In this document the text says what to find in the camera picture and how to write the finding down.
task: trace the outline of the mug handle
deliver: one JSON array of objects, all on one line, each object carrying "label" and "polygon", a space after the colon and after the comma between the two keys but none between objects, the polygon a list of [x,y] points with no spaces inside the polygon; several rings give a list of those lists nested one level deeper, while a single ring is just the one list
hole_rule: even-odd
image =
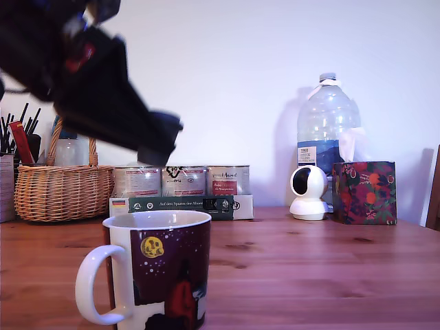
[{"label": "mug handle", "polygon": [[[115,261],[113,269],[113,285],[115,293],[118,292],[116,308],[106,314],[99,314],[94,302],[94,284],[98,268],[108,257]],[[127,278],[128,257],[125,249],[117,245],[103,245],[91,251],[82,261],[78,275],[76,276],[75,298],[76,306],[81,315],[97,325],[115,325],[133,314],[131,308],[132,297],[130,295],[129,280]]]}]

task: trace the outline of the white mug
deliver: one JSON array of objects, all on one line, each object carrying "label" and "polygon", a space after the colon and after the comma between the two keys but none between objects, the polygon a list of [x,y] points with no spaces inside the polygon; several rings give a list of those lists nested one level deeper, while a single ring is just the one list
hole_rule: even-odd
[{"label": "white mug", "polygon": [[[210,220],[209,214],[186,210],[104,220],[108,245],[91,251],[76,277],[76,304],[82,316],[117,330],[200,328],[206,310]],[[94,305],[94,281],[105,259],[113,309],[100,315]]]}]

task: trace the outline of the security camera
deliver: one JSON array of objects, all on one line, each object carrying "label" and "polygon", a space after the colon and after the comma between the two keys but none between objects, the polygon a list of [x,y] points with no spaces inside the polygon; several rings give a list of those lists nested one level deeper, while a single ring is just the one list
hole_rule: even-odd
[{"label": "security camera", "polygon": [[290,188],[297,196],[290,212],[301,220],[322,220],[329,211],[321,197],[327,191],[327,176],[317,166],[301,166],[291,175]]}]

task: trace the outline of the plastic water bottle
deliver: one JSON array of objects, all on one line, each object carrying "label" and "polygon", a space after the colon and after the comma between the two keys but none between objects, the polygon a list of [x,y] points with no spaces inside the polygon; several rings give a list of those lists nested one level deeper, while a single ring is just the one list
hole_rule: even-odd
[{"label": "plastic water bottle", "polygon": [[316,165],[329,178],[329,189],[323,199],[331,207],[331,169],[343,162],[339,155],[341,132],[360,127],[356,103],[338,86],[335,73],[321,74],[319,86],[302,106],[298,116],[298,166]]}]

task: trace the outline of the mug rim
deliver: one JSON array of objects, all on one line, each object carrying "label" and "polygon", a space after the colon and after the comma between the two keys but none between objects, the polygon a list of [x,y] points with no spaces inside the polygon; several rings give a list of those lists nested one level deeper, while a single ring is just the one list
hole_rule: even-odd
[{"label": "mug rim", "polygon": [[[112,222],[118,218],[118,217],[126,217],[127,215],[133,215],[135,217],[135,215],[142,215],[142,214],[152,214],[154,215],[155,213],[186,213],[186,214],[195,214],[195,215],[204,215],[206,218],[204,220],[200,220],[194,223],[189,223],[189,224],[185,224],[185,225],[167,225],[167,226],[162,226],[162,227],[122,227],[119,225],[113,225]],[[180,229],[180,228],[187,228],[187,227],[193,227],[193,226],[198,226],[201,225],[203,223],[209,222],[212,220],[211,214],[209,213],[205,213],[205,212],[200,212],[200,211],[192,211],[192,210],[154,210],[154,211],[142,211],[142,212],[133,212],[133,213],[126,213],[126,214],[119,214],[119,215],[114,215],[112,217],[109,217],[107,219],[105,219],[102,222],[102,225],[104,227],[107,228],[117,228],[117,229],[128,229],[128,230],[170,230],[170,229]]]}]

